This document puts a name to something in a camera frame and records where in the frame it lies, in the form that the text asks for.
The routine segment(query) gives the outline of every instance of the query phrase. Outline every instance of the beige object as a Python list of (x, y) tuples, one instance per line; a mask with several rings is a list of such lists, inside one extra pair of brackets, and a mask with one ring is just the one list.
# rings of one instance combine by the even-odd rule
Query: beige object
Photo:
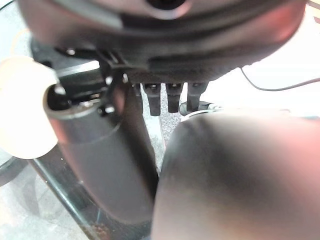
[(43, 109), (46, 89), (57, 82), (52, 70), (29, 57), (0, 63), (0, 147), (17, 158), (47, 154), (57, 137)]

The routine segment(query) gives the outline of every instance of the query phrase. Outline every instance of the black cable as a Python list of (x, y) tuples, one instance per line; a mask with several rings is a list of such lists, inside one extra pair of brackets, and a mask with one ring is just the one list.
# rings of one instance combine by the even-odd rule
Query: black cable
[(6, 7), (8, 7), (10, 4), (12, 4), (14, 2), (14, 0), (13, 1), (9, 1), (8, 3), (6, 3), (5, 5), (3, 5), (2, 7), (0, 7), (0, 11), (1, 10), (3, 10), (3, 9), (5, 9)]
[(258, 87), (257, 85), (255, 85), (252, 81), (250, 81), (250, 79), (248, 78), (248, 76), (245, 74), (244, 70), (242, 67), (240, 67), (241, 72), (243, 74), (243, 76), (245, 77), (245, 79), (255, 88), (261, 91), (267, 91), (267, 92), (280, 92), (280, 91), (285, 91), (285, 90), (289, 90), (289, 89), (295, 89), (295, 88), (299, 88), (305, 85), (309, 85), (309, 84), (314, 84), (314, 83), (318, 83), (320, 82), (320, 78), (315, 78), (312, 80), (308, 80), (308, 81), (304, 81), (295, 85), (291, 85), (291, 86), (286, 86), (286, 87), (282, 87), (282, 88), (262, 88), (262, 87)]

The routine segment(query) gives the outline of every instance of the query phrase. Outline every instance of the black cylinder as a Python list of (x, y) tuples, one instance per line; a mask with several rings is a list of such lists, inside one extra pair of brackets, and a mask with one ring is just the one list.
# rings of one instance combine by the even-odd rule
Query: black cylinder
[(158, 174), (132, 87), (115, 89), (114, 104), (109, 106), (114, 112), (104, 115), (99, 102), (59, 107), (53, 89), (51, 86), (44, 96), (44, 109), (79, 181), (118, 221), (150, 221)]

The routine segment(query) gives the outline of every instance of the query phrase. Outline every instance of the screw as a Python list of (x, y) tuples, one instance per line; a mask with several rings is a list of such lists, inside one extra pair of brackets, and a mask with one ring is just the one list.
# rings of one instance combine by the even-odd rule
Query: screw
[(54, 92), (56, 94), (59, 94), (59, 95), (66, 95), (66, 90), (64, 89), (63, 86), (61, 86), (60, 83), (57, 83), (55, 86), (54, 86)]
[(101, 115), (101, 116), (102, 116), (102, 115), (103, 115), (103, 113), (104, 113), (104, 111), (102, 111), (102, 109), (101, 109), (101, 108), (98, 108), (98, 109), (97, 109), (97, 112), (98, 112), (98, 114), (99, 114), (99, 115)]
[(107, 84), (107, 85), (110, 85), (110, 84), (112, 84), (112, 81), (113, 81), (114, 79), (113, 79), (113, 77), (112, 76), (107, 76), (106, 78), (105, 78), (105, 83)]
[(75, 51), (73, 48), (68, 48), (68, 49), (66, 50), (66, 53), (67, 53), (68, 55), (75, 55), (75, 54), (76, 54), (76, 51)]
[(123, 82), (124, 84), (126, 84), (127, 82), (129, 82), (128, 75), (127, 75), (126, 73), (123, 74), (122, 82)]
[(115, 108), (113, 106), (109, 105), (104, 109), (104, 111), (106, 114), (112, 114), (115, 111)]

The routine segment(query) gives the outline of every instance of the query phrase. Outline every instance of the metal bracket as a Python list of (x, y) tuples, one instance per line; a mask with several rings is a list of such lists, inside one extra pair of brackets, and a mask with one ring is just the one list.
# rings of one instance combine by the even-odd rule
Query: metal bracket
[(198, 111), (200, 96), (203, 94), (208, 86), (208, 82), (205, 83), (188, 83), (188, 96), (186, 109), (188, 112)]
[(144, 84), (143, 89), (148, 96), (150, 115), (161, 114), (161, 84)]
[(180, 102), (180, 95), (182, 93), (183, 84), (181, 83), (173, 83), (173, 84), (166, 84), (166, 93), (168, 96), (168, 112), (169, 113), (177, 113), (179, 112), (179, 102)]

